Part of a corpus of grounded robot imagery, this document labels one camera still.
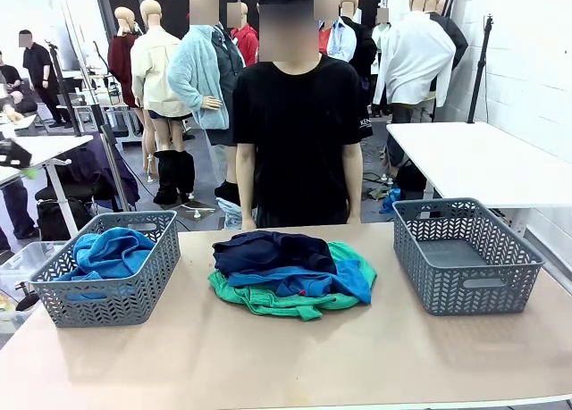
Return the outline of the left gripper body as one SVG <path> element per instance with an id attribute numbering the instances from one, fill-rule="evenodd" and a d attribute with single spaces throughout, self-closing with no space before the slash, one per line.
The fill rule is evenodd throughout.
<path id="1" fill-rule="evenodd" d="M 30 167 L 32 154 L 13 139 L 0 141 L 0 165 L 14 169 Z"/>

